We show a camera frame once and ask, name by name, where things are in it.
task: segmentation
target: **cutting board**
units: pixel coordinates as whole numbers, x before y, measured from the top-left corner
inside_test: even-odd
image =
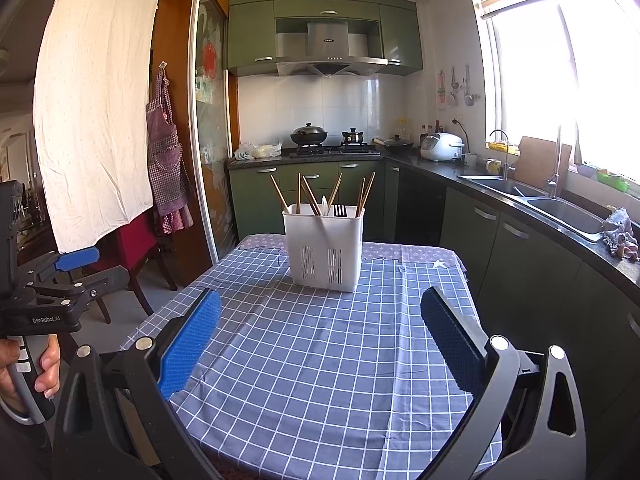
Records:
[[[520,156],[513,165],[516,170],[515,179],[546,191],[546,181],[551,178],[556,170],[556,143],[552,140],[522,137],[518,148],[520,149]],[[571,150],[572,146],[570,144],[562,145],[560,171],[558,172],[560,175],[558,193],[566,182],[566,171],[569,168]]]

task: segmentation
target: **black dishwasher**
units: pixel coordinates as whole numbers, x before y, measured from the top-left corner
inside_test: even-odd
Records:
[[[418,171],[400,169],[396,244],[437,246],[440,243],[446,186]]]

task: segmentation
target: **plastic bag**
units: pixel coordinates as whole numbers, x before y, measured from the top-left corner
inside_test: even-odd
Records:
[[[282,143],[256,146],[255,144],[247,142],[238,146],[238,149],[234,152],[234,156],[237,160],[254,160],[255,158],[280,156],[281,153]]]

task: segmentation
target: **dining table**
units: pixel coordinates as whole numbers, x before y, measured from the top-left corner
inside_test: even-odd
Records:
[[[231,478],[413,480],[460,423],[462,391],[420,315],[437,285],[478,320],[465,268],[440,247],[362,243],[354,292],[293,283],[283,235],[245,238],[123,342],[156,336],[204,288],[220,320],[170,403]],[[479,468],[495,463],[500,430]]]

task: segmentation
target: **apron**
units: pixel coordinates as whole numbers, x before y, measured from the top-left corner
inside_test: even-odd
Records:
[[[187,204],[191,185],[182,159],[182,145],[169,99],[169,80],[164,68],[156,76],[155,98],[146,106],[149,133],[148,171],[162,234],[193,225]]]

